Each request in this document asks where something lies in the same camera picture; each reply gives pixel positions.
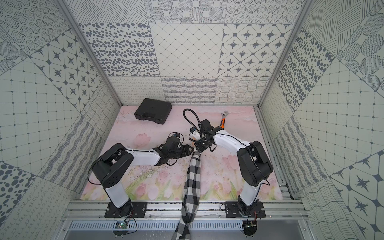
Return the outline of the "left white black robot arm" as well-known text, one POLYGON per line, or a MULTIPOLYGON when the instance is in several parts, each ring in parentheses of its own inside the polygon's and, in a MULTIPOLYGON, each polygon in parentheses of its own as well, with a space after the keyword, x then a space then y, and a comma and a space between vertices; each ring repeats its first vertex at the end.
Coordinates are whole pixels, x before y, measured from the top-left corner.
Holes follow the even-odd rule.
POLYGON ((146 204, 134 204, 125 191, 122 178, 130 166, 161 166, 170 165, 169 160, 178 160, 190 156, 194 148, 183 145, 177 135, 167 138, 166 142, 149 150, 135 150, 121 143, 113 145, 97 158, 90 167, 99 181, 110 202, 105 212, 105 218, 123 218, 137 215, 142 218, 146 212, 146 204))

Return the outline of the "mannequin hand with long nails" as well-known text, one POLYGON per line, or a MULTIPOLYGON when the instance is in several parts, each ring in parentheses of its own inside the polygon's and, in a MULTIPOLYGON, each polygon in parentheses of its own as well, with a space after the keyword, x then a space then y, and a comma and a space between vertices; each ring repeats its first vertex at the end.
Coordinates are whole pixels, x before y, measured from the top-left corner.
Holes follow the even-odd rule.
POLYGON ((190 138, 191 138, 191 139, 193 140, 193 142, 194 142, 195 150, 196 150, 196 151, 199 151, 199 150, 198 150, 198 147, 197 147, 197 142, 200 141, 200 139, 201 139, 200 134, 199 134, 197 131, 194 131, 193 133, 191 133, 190 138))

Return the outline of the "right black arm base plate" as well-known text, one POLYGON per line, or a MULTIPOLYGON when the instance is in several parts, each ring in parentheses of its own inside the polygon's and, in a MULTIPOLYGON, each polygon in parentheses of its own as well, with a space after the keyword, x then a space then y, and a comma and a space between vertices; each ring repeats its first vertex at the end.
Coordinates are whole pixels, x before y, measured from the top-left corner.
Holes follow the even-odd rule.
POLYGON ((251 206, 246 206, 240 202, 225 202, 224 211, 227 218, 266 217, 264 204, 259 200, 251 206))

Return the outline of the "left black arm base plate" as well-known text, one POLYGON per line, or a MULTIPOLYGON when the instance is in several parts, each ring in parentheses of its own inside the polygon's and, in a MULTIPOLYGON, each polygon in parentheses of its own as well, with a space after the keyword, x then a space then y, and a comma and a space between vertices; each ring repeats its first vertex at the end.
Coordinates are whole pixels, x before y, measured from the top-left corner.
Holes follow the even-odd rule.
POLYGON ((146 214, 147 202, 132 202, 128 201, 121 208, 117 208, 112 202, 109 202, 105 212, 105 218, 144 218, 146 214))

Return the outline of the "black white plaid sleeve forearm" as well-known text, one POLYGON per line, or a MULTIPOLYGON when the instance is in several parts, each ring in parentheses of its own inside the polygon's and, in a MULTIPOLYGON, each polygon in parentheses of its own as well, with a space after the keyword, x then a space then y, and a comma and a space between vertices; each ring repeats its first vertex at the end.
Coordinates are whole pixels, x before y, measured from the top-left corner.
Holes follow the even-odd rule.
POLYGON ((172 240, 191 240, 190 225, 195 219, 201 195, 201 154, 194 151, 187 171, 181 208, 181 219, 172 240))

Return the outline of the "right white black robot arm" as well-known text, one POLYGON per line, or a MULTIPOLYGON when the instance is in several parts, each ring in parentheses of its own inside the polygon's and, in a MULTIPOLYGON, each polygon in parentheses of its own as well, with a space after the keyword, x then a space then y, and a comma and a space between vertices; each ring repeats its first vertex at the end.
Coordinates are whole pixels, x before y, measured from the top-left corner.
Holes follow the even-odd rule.
POLYGON ((241 175, 245 180, 243 190, 238 196, 238 208, 243 216, 249 216, 257 207, 262 185, 268 185, 268 177, 273 172, 262 144, 258 141, 248 142, 229 134, 222 127, 213 127, 208 120, 201 121, 190 128, 190 140, 195 143, 199 153, 212 146, 223 147, 238 159, 241 175))

